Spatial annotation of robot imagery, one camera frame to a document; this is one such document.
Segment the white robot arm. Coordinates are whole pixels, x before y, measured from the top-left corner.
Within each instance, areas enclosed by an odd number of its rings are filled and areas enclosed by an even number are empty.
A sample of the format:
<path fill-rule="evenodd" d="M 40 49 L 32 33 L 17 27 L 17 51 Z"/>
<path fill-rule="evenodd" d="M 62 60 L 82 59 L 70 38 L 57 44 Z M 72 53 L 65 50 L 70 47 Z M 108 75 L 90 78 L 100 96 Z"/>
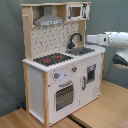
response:
<path fill-rule="evenodd" d="M 113 64 L 120 69 L 128 69 L 128 33 L 105 32 L 104 34 L 88 35 L 87 41 L 97 45 L 118 47 L 112 58 Z"/>

